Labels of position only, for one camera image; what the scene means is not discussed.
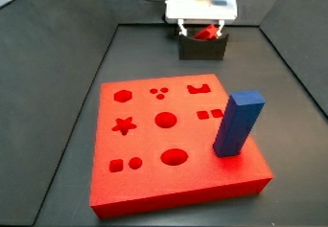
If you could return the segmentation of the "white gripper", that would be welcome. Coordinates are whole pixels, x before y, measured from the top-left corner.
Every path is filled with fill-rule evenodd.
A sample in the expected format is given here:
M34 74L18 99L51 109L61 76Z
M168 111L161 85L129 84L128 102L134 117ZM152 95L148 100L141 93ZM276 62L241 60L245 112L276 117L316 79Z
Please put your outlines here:
M208 24L219 21L217 38L223 36L224 24L237 18L236 0L165 0L165 18L179 22L180 34L188 36L185 20L191 24Z

